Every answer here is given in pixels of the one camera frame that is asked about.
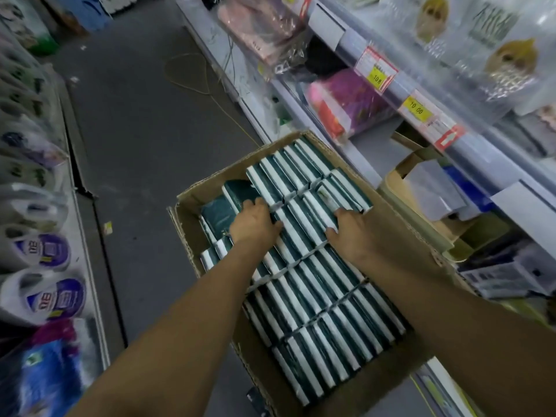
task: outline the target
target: stack of notebooks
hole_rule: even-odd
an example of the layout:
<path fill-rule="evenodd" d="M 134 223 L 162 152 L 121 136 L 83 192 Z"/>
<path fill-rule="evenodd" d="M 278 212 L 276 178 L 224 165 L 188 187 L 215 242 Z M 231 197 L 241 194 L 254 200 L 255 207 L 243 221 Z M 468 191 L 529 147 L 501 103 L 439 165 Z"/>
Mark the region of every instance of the stack of notebooks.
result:
<path fill-rule="evenodd" d="M 200 222 L 211 247 L 209 270 L 233 242 L 230 224 L 246 199 L 262 197 L 282 221 L 276 245 L 251 278 L 247 317 L 303 405 L 314 403 L 397 341 L 407 322 L 380 290 L 327 245 L 336 209 L 365 212 L 367 196 L 302 137 L 247 168 L 247 180 L 226 181 Z"/>

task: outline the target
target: floor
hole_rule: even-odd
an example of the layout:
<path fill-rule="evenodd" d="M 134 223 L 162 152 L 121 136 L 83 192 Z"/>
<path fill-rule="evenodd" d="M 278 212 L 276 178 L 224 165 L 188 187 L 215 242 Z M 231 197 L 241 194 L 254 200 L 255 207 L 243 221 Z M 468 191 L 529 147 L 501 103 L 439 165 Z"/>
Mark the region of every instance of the floor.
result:
<path fill-rule="evenodd" d="M 166 59 L 199 52 L 179 14 L 173 0 L 144 1 L 102 32 L 64 45 L 53 58 L 55 69 L 72 82 L 92 171 L 85 184 L 98 196 L 101 224 L 112 223 L 105 245 L 129 342 L 195 281 L 166 208 L 189 185 L 256 148 L 210 97 L 164 78 Z M 198 86 L 203 62 L 191 57 L 177 72 L 184 84 Z M 219 104 L 259 140 L 212 70 L 208 75 Z M 255 417 L 246 399 L 251 386 L 230 349 L 206 415 Z M 431 413 L 407 380 L 368 415 Z"/>

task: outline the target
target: forearm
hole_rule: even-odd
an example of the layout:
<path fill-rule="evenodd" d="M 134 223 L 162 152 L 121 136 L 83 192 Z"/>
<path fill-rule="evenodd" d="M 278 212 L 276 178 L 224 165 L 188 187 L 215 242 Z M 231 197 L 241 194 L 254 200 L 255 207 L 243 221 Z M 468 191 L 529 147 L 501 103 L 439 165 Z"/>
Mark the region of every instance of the forearm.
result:
<path fill-rule="evenodd" d="M 390 267 L 369 275 L 450 375 L 491 416 L 548 415 L 556 409 L 556 335 L 440 277 Z"/>
<path fill-rule="evenodd" d="M 252 244 L 235 245 L 116 360 L 71 414 L 201 416 L 264 253 Z"/>

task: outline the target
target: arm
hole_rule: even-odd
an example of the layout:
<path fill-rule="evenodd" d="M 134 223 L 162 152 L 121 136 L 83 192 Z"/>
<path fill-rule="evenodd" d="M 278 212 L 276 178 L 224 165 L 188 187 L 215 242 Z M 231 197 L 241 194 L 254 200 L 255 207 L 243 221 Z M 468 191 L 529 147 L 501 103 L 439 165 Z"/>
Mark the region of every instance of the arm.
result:
<path fill-rule="evenodd" d="M 226 257 L 118 357 L 68 417 L 202 416 L 249 280 L 281 229 L 261 198 L 245 201 Z"/>
<path fill-rule="evenodd" d="M 554 415 L 555 333 L 447 277 L 406 269 L 418 266 L 393 230 L 366 227 L 352 211 L 336 215 L 339 232 L 327 230 L 330 244 L 383 289 L 487 416 Z"/>

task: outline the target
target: hand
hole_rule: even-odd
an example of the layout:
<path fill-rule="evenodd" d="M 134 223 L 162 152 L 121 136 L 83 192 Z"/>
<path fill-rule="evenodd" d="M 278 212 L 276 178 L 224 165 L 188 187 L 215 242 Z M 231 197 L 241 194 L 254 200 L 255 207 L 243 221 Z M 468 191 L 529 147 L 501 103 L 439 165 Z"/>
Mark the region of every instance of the hand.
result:
<path fill-rule="evenodd" d="M 327 228 L 326 237 L 342 259 L 362 271 L 374 252 L 374 243 L 363 215 L 343 208 L 337 209 L 334 215 L 338 218 L 338 232 Z"/>
<path fill-rule="evenodd" d="M 243 203 L 243 209 L 230 225 L 230 235 L 234 245 L 247 244 L 266 253 L 276 243 L 283 226 L 282 221 L 272 223 L 268 205 L 257 197 L 255 204 L 250 200 Z"/>

